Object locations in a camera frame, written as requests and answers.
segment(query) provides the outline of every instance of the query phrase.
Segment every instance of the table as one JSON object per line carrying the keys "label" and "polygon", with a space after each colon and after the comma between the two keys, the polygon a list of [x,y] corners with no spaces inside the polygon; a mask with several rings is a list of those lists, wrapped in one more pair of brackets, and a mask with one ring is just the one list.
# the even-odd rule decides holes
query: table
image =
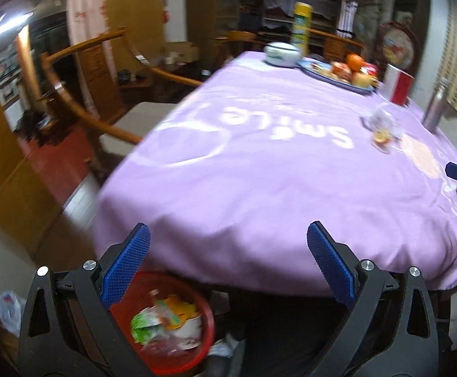
{"label": "table", "polygon": [[[457,151],[448,139],[421,126],[414,103],[398,107],[262,59],[246,52],[215,73],[110,176],[98,199],[96,254],[144,222],[146,265],[205,283],[327,296],[306,244],[308,225],[320,220],[360,259],[398,272],[415,265],[429,289],[454,287],[456,182],[444,166],[457,163]],[[405,130],[407,153],[400,144],[381,153],[361,126],[359,115],[381,105]]]}

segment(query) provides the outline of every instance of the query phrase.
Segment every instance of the orange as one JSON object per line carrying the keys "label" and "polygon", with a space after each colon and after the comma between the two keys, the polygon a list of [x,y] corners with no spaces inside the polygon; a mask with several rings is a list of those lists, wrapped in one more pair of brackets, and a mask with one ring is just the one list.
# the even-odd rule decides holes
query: orange
{"label": "orange", "polygon": [[354,71],[359,72],[365,60],[356,54],[347,55],[347,65]]}

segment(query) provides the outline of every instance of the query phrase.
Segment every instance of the plastic bag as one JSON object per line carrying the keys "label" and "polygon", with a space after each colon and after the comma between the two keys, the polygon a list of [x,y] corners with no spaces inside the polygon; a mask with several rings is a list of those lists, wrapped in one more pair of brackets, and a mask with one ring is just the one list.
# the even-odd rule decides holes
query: plastic bag
{"label": "plastic bag", "polygon": [[0,295],[0,321],[14,336],[19,337],[22,315],[26,300],[13,291],[4,291]]}
{"label": "plastic bag", "polygon": [[131,335],[136,343],[143,345],[141,351],[151,355],[177,355],[200,344],[200,316],[187,319],[182,326],[175,329],[164,327],[161,318],[176,318],[162,301],[157,301],[151,308],[144,308],[132,318]]}
{"label": "plastic bag", "polygon": [[380,130],[386,130],[391,132],[391,134],[400,139],[403,131],[398,125],[393,115],[385,111],[383,107],[376,109],[372,113],[367,113],[361,115],[363,125],[372,132],[377,132]]}

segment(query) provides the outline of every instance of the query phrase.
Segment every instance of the blue plate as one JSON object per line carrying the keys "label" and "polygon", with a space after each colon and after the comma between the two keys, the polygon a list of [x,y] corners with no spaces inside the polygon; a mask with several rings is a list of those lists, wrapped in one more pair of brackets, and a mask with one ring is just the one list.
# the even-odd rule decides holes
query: blue plate
{"label": "blue plate", "polygon": [[298,61],[297,65],[307,75],[309,75],[315,79],[318,79],[320,81],[331,83],[332,85],[338,86],[339,88],[347,89],[347,90],[350,90],[351,92],[359,93],[360,95],[369,95],[370,93],[372,93],[374,91],[373,86],[370,86],[369,88],[360,88],[358,86],[351,85],[350,83],[342,82],[337,79],[332,79],[332,78],[329,78],[328,76],[318,74],[316,71],[312,70],[311,64],[313,62],[317,62],[318,65],[320,65],[321,67],[323,67],[322,65],[325,65],[324,68],[330,67],[330,65],[320,63],[318,61],[313,61],[313,60],[308,61],[308,60],[303,60],[303,59]]}

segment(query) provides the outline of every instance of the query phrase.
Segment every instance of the clock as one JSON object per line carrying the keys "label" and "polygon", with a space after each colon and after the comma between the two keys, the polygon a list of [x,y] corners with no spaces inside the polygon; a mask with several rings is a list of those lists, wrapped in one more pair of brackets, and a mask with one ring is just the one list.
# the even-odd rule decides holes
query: clock
{"label": "clock", "polygon": [[414,76],[417,72],[419,46],[414,33],[396,21],[382,24],[377,32],[373,62],[382,79],[388,64]]}

